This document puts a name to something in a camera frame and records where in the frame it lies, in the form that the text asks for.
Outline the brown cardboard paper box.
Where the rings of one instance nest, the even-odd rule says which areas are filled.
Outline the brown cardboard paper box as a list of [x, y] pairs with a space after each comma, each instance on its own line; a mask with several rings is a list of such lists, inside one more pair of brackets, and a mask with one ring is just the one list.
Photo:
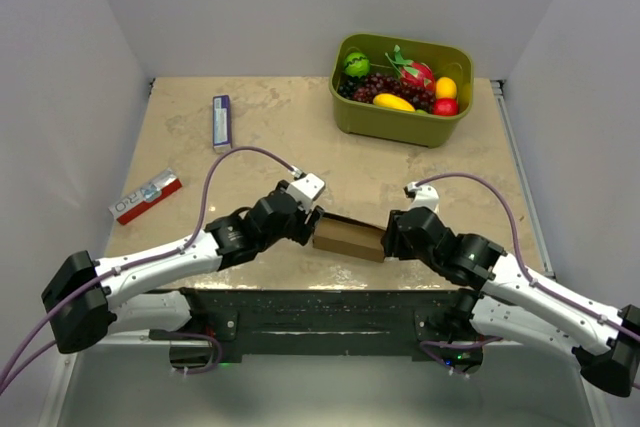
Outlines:
[[312, 237], [315, 249], [383, 263], [385, 229], [350, 217], [325, 213]]

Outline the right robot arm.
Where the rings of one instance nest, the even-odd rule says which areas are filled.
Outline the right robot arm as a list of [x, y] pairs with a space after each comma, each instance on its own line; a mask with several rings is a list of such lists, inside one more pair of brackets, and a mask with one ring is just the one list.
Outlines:
[[584, 297], [522, 266], [477, 234], [456, 234], [427, 207], [389, 214], [386, 256], [418, 260], [472, 298], [445, 316], [459, 340], [474, 333], [526, 343], [576, 360], [600, 390], [627, 397], [639, 369], [639, 309]]

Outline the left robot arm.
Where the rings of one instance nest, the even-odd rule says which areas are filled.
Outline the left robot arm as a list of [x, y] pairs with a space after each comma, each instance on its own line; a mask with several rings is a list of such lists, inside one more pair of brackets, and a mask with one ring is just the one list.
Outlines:
[[121, 257], [70, 255], [41, 295], [58, 351], [80, 352], [126, 331], [200, 337], [207, 327], [205, 312], [185, 295], [161, 294], [158, 288], [251, 262], [282, 239], [305, 245], [324, 213], [315, 203], [318, 197], [281, 185], [253, 207], [220, 217], [188, 239]]

